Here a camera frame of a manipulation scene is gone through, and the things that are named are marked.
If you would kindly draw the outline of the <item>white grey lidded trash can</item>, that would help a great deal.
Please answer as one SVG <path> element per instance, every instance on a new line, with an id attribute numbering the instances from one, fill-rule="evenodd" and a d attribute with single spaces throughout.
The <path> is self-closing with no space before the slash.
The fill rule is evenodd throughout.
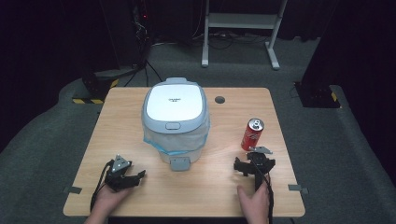
<path id="1" fill-rule="evenodd" d="M 197 83 L 184 77 L 170 77 L 148 91 L 142 106 L 141 119 L 143 130 L 148 127 L 158 133 L 193 131 L 205 120 L 210 120 L 205 92 Z M 189 170 L 191 164 L 201 156 L 168 156 L 159 151 L 158 153 L 175 172 Z"/>

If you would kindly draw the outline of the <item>white trash bag blue rim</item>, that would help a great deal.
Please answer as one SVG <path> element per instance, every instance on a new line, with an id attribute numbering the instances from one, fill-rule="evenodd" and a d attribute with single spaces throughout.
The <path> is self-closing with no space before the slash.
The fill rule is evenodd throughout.
<path id="1" fill-rule="evenodd" d="M 199 157 L 205 146 L 209 130 L 209 119 L 195 130 L 186 133 L 158 133 L 144 127 L 144 141 L 164 155 L 195 154 L 196 157 Z"/>

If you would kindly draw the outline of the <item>person's left hand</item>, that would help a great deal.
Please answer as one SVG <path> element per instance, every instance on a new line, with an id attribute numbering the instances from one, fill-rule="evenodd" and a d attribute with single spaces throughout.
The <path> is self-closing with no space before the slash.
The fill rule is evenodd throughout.
<path id="1" fill-rule="evenodd" d="M 114 191 L 108 185 L 104 185 L 96 196 L 91 214 L 108 217 L 131 192 L 131 189 Z"/>

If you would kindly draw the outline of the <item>person's right hand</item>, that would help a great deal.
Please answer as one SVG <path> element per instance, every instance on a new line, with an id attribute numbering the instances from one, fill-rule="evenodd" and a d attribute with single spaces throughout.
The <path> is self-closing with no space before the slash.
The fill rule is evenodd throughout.
<path id="1" fill-rule="evenodd" d="M 242 186 L 237 187 L 240 207 L 248 224 L 267 224 L 269 215 L 269 191 L 266 184 L 261 184 L 258 190 L 248 196 Z"/>

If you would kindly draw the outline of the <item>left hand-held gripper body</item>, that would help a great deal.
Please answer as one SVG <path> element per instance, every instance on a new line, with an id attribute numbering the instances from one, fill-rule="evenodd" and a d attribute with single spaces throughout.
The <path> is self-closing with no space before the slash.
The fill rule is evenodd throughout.
<path id="1" fill-rule="evenodd" d="M 125 162 L 127 160 L 118 154 L 106 172 L 105 184 L 114 191 L 133 188 L 139 185 L 139 181 L 134 181 L 133 175 L 126 175 L 128 170 L 125 169 Z"/>

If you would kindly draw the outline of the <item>white metal stand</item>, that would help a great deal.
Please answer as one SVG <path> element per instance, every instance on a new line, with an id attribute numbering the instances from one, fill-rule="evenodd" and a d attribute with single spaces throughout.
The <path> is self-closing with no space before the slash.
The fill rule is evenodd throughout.
<path id="1" fill-rule="evenodd" d="M 264 43 L 270 63 L 274 70 L 280 69 L 280 64 L 274 51 L 277 34 L 283 19 L 288 0 L 281 0 L 279 10 L 276 14 L 235 14 L 235 13 L 212 13 L 210 11 L 210 0 L 205 3 L 205 26 L 204 43 L 202 51 L 201 66 L 209 66 L 209 29 L 210 28 L 232 28 L 232 29 L 259 29 L 271 30 L 270 40 Z"/>

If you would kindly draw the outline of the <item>black stand base yellow mark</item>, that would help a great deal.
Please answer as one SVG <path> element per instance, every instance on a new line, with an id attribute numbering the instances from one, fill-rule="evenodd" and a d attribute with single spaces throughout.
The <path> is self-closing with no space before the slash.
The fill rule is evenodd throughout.
<path id="1" fill-rule="evenodd" d="M 295 82 L 294 87 L 303 107 L 310 108 L 340 108 L 336 94 L 329 88 L 314 88 Z"/>

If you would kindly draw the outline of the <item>black stand base striped tape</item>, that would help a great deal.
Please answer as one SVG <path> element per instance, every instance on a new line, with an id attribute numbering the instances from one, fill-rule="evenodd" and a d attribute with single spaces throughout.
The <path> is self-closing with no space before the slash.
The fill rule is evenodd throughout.
<path id="1" fill-rule="evenodd" d="M 122 66 L 120 69 L 94 72 L 82 77 L 72 96 L 75 104 L 102 104 L 110 89 L 117 86 L 122 77 L 128 77 L 137 72 L 130 66 Z"/>

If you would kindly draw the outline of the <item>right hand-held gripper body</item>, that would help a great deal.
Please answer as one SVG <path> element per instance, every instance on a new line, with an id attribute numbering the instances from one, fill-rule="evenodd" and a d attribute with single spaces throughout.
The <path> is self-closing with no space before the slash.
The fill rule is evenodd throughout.
<path id="1" fill-rule="evenodd" d="M 266 157 L 261 149 L 256 149 L 254 147 L 249 149 L 247 158 L 250 160 L 250 165 L 255 175 L 255 190 L 258 190 L 263 182 L 267 182 L 267 180 L 264 179 L 265 175 L 268 174 L 265 172 L 265 163 L 270 159 Z"/>

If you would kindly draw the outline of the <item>red soda can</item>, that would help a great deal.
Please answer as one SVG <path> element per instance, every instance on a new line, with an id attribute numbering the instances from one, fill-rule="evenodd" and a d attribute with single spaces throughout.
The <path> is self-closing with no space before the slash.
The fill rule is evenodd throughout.
<path id="1" fill-rule="evenodd" d="M 251 147 L 257 146 L 263 130 L 264 123 L 261 119 L 250 119 L 241 141 L 241 148 L 249 151 Z"/>

